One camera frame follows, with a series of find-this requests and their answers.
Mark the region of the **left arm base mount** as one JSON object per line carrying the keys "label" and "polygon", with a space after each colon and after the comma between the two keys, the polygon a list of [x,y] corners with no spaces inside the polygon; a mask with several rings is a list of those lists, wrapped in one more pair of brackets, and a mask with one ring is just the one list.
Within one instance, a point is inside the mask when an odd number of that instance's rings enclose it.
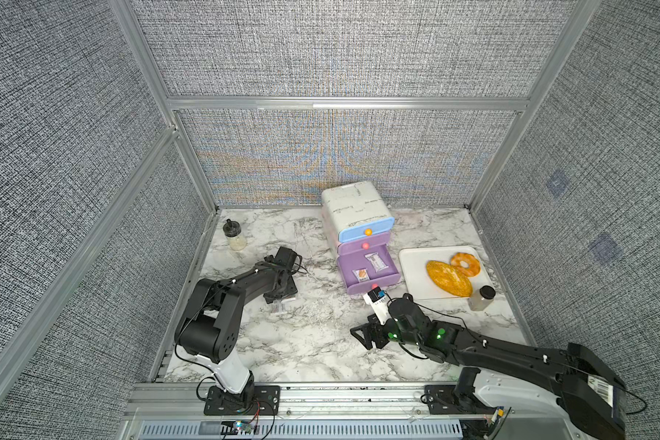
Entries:
{"label": "left arm base mount", "polygon": [[205,397],[203,414],[222,415],[277,415],[281,402],[280,386],[262,386],[248,383],[240,394],[211,387]]}

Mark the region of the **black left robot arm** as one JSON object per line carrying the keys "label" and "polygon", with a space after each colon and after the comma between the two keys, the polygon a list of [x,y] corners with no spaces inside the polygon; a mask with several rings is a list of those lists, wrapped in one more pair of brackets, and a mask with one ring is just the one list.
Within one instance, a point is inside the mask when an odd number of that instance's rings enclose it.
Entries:
{"label": "black left robot arm", "polygon": [[273,304],[298,293],[293,276],[303,257],[280,247],[252,269],[223,280],[198,280],[174,332],[174,348],[212,373],[218,388],[232,396],[251,392],[254,379],[236,350],[245,305],[256,298]]}

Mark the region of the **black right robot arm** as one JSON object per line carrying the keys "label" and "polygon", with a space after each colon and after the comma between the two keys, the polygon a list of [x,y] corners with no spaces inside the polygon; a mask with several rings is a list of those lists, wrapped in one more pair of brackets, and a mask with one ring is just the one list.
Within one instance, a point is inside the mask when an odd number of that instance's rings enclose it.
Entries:
{"label": "black right robot arm", "polygon": [[471,381],[492,371],[528,382],[552,394],[555,407],[585,434],[597,439],[625,437],[625,384],[586,346],[523,346],[479,335],[467,326],[432,320],[410,294],[390,299],[381,291],[371,291],[368,298],[374,314],[350,330],[367,350],[393,342],[416,347],[418,359],[462,366]]}

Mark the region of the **white cookie packet orange picture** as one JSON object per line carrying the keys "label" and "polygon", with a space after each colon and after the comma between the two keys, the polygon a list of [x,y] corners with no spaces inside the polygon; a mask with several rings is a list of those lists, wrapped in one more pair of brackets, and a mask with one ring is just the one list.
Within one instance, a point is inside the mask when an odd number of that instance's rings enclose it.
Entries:
{"label": "white cookie packet orange picture", "polygon": [[354,269],[352,272],[358,282],[367,282],[370,280],[370,275],[366,269]]}

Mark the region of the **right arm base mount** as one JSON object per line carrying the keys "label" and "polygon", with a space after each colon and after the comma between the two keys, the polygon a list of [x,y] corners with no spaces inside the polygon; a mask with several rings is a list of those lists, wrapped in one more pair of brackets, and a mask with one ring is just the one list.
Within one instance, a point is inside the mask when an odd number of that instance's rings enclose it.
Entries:
{"label": "right arm base mount", "polygon": [[476,380],[480,368],[467,367],[460,372],[455,383],[425,385],[420,402],[431,415],[456,416],[463,422],[493,425],[504,416],[502,406],[488,406],[477,396]]}

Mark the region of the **purple drawer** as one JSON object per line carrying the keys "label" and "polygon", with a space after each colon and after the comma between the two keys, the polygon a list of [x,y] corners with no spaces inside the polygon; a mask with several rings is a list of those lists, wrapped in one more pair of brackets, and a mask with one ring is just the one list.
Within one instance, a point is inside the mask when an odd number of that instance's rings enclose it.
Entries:
{"label": "purple drawer", "polygon": [[[372,252],[379,252],[383,260],[390,265],[390,269],[380,273],[375,272],[370,262],[365,259],[365,255]],[[365,293],[372,290],[373,284],[379,284],[379,287],[387,288],[398,284],[401,280],[401,273],[394,263],[387,246],[339,256],[337,265],[342,280],[346,285],[346,292],[351,298],[361,298]],[[367,282],[358,282],[352,271],[359,269],[366,269],[368,275],[370,275],[370,280]]]}
{"label": "purple drawer", "polygon": [[390,231],[386,231],[372,236],[363,236],[363,238],[357,240],[340,243],[337,246],[337,255],[345,256],[364,250],[386,246],[390,242],[391,237],[392,234]]}

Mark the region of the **white blue drawer cabinet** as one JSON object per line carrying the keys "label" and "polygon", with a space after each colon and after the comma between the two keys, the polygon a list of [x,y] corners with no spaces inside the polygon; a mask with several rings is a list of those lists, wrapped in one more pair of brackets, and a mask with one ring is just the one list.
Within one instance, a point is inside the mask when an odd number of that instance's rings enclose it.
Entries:
{"label": "white blue drawer cabinet", "polygon": [[395,223],[386,203],[371,181],[345,184],[321,192],[326,220],[335,231],[339,243],[390,231]]}

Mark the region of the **white cookie packet top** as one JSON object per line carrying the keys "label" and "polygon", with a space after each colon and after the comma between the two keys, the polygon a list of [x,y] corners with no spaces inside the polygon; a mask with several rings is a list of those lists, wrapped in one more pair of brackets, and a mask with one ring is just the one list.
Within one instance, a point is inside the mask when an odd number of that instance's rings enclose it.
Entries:
{"label": "white cookie packet top", "polygon": [[368,260],[377,273],[390,269],[390,265],[382,258],[379,252],[368,253],[365,255],[365,259]]}

